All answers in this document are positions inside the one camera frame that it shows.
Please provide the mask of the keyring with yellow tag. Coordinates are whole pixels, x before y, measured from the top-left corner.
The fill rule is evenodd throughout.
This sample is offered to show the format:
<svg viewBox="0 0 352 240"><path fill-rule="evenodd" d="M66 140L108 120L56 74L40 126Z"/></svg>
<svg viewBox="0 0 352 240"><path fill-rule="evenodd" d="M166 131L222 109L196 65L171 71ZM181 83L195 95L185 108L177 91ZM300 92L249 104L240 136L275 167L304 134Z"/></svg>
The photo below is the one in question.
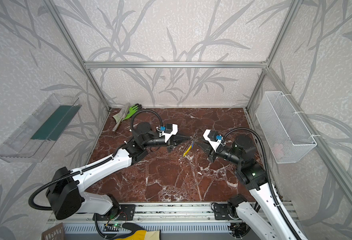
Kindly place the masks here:
<svg viewBox="0 0 352 240"><path fill-rule="evenodd" d="M194 138L192 138L192 140L191 140L191 143L192 143L192 141L194 141L194 143L196 143L197 141L198 141L198 138L197 137L194 137ZM189 145L189 147L186 149L186 151L183 153L183 157L185 158L188 154L189 154L189 152L193 149L192 147L191 147L191 143L190 143L190 145Z"/></svg>

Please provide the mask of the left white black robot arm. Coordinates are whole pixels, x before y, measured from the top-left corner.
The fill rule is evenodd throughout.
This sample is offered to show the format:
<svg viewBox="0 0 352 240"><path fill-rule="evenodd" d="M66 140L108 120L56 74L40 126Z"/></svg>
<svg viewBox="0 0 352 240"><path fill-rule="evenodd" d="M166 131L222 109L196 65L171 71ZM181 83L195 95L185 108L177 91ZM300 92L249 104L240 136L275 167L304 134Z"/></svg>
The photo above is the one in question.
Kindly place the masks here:
<svg viewBox="0 0 352 240"><path fill-rule="evenodd" d="M31 194L28 205L35 210L52 211L57 220L75 214L118 212L120 205L113 196L91 194L86 190L105 177L140 162L150 148L166 147L170 152L191 139L180 134L176 124L164 124L161 116L151 109L137 111L131 117L130 130L132 137L113 154L72 170L58 169L49 183Z"/></svg>

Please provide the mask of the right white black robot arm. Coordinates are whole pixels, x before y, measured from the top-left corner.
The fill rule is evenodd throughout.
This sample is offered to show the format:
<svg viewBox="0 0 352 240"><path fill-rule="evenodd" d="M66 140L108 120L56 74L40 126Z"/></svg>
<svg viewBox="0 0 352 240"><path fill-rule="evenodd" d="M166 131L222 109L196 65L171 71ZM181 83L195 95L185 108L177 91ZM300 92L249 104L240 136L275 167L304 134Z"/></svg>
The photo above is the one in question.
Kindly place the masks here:
<svg viewBox="0 0 352 240"><path fill-rule="evenodd" d="M256 200L266 217L262 217L257 208L252 207L245 197L238 195L228 200L229 216L242 220L262 240L305 240L285 206L279 199L271 180L268 163L261 165L255 160L257 147L248 135L238 135L230 146L226 138L237 129L225 135L215 130L205 130L204 141L199 144L208 154L211 162L221 158L236 165L235 176Z"/></svg>

